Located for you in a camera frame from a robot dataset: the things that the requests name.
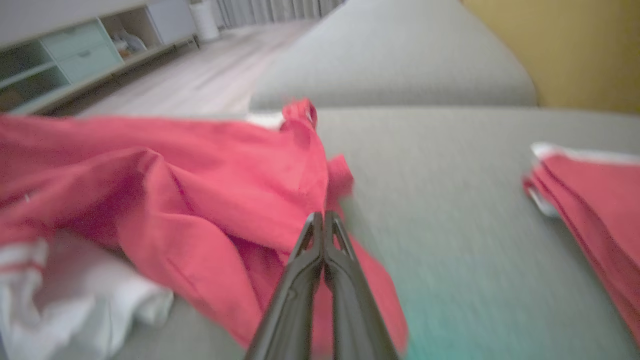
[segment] shelf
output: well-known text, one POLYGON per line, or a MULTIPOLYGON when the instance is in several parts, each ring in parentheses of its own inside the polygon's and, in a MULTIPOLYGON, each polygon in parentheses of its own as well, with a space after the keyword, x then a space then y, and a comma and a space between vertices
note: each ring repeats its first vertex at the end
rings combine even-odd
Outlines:
POLYGON ((164 47, 150 47, 146 51, 142 51, 137 54, 133 54, 131 56, 127 56, 124 58, 124 63, 127 65, 135 64, 141 60, 148 58, 149 56, 153 56, 161 51, 165 50, 164 47))
POLYGON ((0 104, 3 111, 12 112, 22 109, 32 102, 39 102, 43 98, 48 98, 48 94, 69 84, 67 78, 57 67, 49 67, 46 70, 33 72, 30 76, 21 76, 21 80, 15 81, 0 89, 3 102, 0 104))
POLYGON ((41 95, 31 101, 25 102, 22 105, 18 106, 15 109, 9 111, 12 114, 30 114, 35 110, 41 108, 44 104, 47 104, 51 99, 58 99, 67 95, 69 90, 73 88, 72 85, 62 85, 58 88, 47 92, 46 94, 41 95))
POLYGON ((162 45, 156 33, 156 26, 149 17, 146 5, 103 16, 100 21, 112 39, 120 37, 123 32, 126 32, 129 35, 138 37, 143 42, 143 47, 147 49, 162 45))
POLYGON ((7 86, 7 81, 13 82, 14 76, 20 77, 23 73, 33 75, 32 70, 39 70, 42 65, 50 63, 53 59, 37 40, 0 49, 0 84, 7 86))
POLYGON ((35 74, 39 74, 45 70, 49 70, 52 67, 55 67, 56 63, 54 63, 53 61, 48 62, 48 63, 44 63, 42 65, 33 67, 27 71, 21 72, 20 74, 16 74, 8 79, 4 79, 2 81, 0 81, 0 89, 2 88, 6 88, 7 86, 17 83, 18 81, 22 81, 26 78, 29 78, 31 76, 34 76, 35 74))

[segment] folded red shirt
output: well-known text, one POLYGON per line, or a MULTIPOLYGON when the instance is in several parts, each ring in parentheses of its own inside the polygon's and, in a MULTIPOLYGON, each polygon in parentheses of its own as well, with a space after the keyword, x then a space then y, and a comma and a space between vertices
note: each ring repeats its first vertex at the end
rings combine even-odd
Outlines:
MULTIPOLYGON (((253 337, 307 216, 350 192, 308 101, 272 131, 246 122, 0 115, 0 245, 71 228, 122 249, 243 346, 253 337)), ((391 278, 354 241, 398 351, 407 327, 391 278)), ((315 301, 315 351, 332 345, 331 293, 315 301)))
POLYGON ((558 211, 640 345, 640 163, 555 154, 524 185, 558 211))

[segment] sofa cushion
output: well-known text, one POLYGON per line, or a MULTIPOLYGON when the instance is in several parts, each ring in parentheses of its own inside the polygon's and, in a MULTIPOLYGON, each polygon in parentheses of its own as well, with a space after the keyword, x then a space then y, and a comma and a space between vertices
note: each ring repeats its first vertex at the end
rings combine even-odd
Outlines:
MULTIPOLYGON (((529 145, 640 154, 640 117, 491 108, 320 109, 327 156, 355 178, 351 234, 387 269, 409 325, 406 360, 630 360, 639 352, 571 232, 524 194, 529 145)), ((177 300, 116 360, 241 359, 177 300)))
POLYGON ((252 111, 318 107, 535 106, 531 79, 457 0, 350 0, 262 76, 252 111))

